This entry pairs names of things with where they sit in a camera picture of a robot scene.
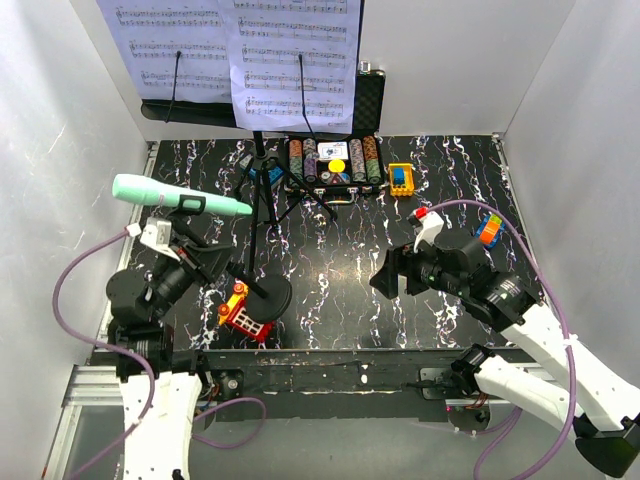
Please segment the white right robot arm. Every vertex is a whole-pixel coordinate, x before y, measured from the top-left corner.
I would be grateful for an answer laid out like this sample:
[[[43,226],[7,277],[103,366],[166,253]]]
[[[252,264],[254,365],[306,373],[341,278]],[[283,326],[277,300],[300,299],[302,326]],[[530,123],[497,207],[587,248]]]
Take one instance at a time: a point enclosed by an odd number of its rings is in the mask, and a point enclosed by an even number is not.
[[[454,389],[464,397],[486,393],[520,407],[575,436],[579,453],[596,469],[623,477],[639,454],[639,390],[564,337],[553,310],[518,275],[496,270],[482,244],[464,230],[387,252],[370,285],[384,297],[432,289],[460,299],[476,320],[514,342],[553,378],[548,383],[474,344],[451,365]]]

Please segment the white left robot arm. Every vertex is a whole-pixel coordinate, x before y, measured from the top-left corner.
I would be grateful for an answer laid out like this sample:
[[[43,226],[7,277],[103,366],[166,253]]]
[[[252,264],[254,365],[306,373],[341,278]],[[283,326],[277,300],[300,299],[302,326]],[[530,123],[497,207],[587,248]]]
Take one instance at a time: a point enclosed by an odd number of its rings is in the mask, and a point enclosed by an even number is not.
[[[191,286],[206,287],[225,273],[231,247],[170,247],[151,278],[122,270],[106,286],[108,341],[127,351],[116,366],[124,422],[133,430],[124,442],[125,479],[188,478],[197,403],[210,405],[223,389],[203,354],[174,359],[174,329],[164,317]]]

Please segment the black microphone desk stand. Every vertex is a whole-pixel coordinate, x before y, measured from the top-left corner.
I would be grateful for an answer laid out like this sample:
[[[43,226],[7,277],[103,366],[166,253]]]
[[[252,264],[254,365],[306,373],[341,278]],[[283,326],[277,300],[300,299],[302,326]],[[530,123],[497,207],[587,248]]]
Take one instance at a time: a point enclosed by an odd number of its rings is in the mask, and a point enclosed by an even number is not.
[[[171,218],[172,221],[176,223],[176,229],[181,235],[189,238],[190,242],[202,242],[208,248],[213,245],[207,244],[202,238],[197,236],[182,219],[184,216],[200,214],[202,213],[195,214],[193,212],[172,208]],[[249,294],[246,300],[248,315],[260,324],[268,324],[279,319],[291,303],[291,283],[281,275],[267,275],[259,279],[254,273],[252,275],[246,273],[246,268],[243,264],[230,259],[225,273],[249,287]]]

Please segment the mint green toy microphone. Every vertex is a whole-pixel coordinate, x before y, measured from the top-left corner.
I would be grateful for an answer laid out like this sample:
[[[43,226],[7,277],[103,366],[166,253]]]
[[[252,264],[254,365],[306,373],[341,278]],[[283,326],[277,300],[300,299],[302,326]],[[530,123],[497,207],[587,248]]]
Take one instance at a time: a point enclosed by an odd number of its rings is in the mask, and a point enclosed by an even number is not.
[[[195,214],[249,216],[253,213],[250,205],[234,198],[169,185],[143,175],[116,175],[112,195],[134,205],[163,206]]]

